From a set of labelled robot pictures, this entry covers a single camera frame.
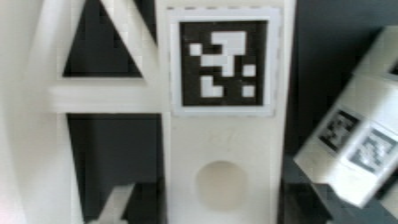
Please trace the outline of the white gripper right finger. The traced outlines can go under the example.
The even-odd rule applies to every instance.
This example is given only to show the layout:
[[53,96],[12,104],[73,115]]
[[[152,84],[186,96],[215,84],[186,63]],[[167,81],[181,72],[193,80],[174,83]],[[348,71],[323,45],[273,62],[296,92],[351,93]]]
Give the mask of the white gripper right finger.
[[312,189],[330,214],[327,224],[369,224],[360,217],[359,209],[339,199],[327,184],[312,184]]

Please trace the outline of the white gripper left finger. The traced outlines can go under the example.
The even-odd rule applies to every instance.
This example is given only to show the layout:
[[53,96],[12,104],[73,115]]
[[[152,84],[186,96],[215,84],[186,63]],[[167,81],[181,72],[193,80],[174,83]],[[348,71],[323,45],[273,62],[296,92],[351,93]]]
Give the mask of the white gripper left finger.
[[99,217],[96,220],[89,221],[87,224],[128,224],[128,221],[122,219],[122,214],[128,207],[133,188],[133,184],[113,187]]

